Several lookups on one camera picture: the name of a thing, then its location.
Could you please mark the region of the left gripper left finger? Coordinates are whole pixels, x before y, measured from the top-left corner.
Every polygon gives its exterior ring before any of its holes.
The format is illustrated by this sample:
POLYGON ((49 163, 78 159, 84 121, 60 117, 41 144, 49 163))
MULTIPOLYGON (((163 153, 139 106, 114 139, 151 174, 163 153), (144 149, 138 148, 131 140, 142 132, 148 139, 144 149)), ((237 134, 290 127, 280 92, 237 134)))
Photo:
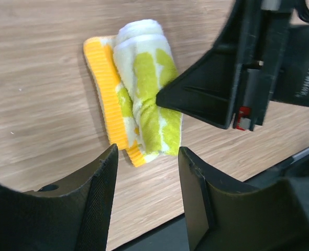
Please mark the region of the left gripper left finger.
POLYGON ((37 191, 0 184, 0 250, 105 250, 118 148, 37 191))

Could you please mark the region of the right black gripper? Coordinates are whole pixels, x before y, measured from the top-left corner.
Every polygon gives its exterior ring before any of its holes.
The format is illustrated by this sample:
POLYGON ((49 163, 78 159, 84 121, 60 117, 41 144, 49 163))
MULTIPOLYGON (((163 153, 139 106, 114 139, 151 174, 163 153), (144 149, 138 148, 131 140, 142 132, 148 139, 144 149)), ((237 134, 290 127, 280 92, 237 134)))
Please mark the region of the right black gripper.
POLYGON ((221 129, 253 130, 269 102, 309 107, 306 1, 235 1, 213 47, 156 104, 221 129))

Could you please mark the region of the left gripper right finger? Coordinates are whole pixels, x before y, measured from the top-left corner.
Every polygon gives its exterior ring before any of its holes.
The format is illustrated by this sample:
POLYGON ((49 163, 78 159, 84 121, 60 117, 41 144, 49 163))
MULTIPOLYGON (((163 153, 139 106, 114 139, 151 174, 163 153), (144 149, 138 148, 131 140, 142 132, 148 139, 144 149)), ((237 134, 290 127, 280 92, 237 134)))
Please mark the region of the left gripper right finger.
POLYGON ((187 147, 178 162, 190 250, 309 250, 309 177, 259 188, 187 147))

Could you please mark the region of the green yellow patterned towel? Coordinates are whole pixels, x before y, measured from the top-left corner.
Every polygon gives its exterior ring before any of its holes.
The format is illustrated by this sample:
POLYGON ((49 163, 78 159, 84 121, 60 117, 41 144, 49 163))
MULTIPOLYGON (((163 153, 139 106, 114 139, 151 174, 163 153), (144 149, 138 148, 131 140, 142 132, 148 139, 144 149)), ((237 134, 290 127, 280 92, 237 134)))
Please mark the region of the green yellow patterned towel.
POLYGON ((182 114, 156 104, 157 93, 178 75, 161 25, 130 22, 115 36, 88 38, 83 52, 109 142, 126 151, 135 167, 176 156, 182 114))

